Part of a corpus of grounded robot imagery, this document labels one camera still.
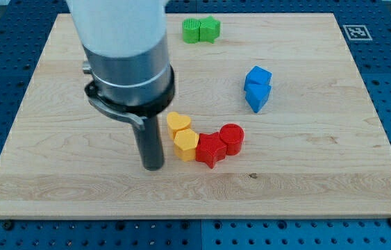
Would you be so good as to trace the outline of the black clamp ring with lever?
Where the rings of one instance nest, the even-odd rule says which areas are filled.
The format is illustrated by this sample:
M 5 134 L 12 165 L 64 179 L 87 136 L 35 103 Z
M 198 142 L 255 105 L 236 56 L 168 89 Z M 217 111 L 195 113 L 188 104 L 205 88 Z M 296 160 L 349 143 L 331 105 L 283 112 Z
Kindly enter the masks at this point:
M 143 120 L 161 113 L 174 98 L 174 69 L 166 60 L 86 60 L 82 69 L 92 76 L 84 89 L 90 105 L 141 131 Z

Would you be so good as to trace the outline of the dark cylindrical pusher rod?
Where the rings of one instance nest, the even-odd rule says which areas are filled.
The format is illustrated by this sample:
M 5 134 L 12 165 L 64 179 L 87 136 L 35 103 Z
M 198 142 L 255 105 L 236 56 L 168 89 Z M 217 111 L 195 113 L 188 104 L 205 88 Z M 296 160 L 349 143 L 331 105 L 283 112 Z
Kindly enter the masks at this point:
M 165 162 L 157 117 L 141 117 L 140 126 L 133 126 L 143 167 L 149 171 L 162 168 Z

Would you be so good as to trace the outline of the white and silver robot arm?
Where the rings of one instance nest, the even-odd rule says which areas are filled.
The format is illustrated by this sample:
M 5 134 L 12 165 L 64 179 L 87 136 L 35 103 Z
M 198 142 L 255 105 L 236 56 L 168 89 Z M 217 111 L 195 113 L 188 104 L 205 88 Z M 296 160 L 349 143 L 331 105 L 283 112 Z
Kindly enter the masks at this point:
M 158 114 L 175 94 L 166 1 L 67 0 L 92 76 L 85 93 L 103 115 L 131 124 L 143 167 L 165 162 Z

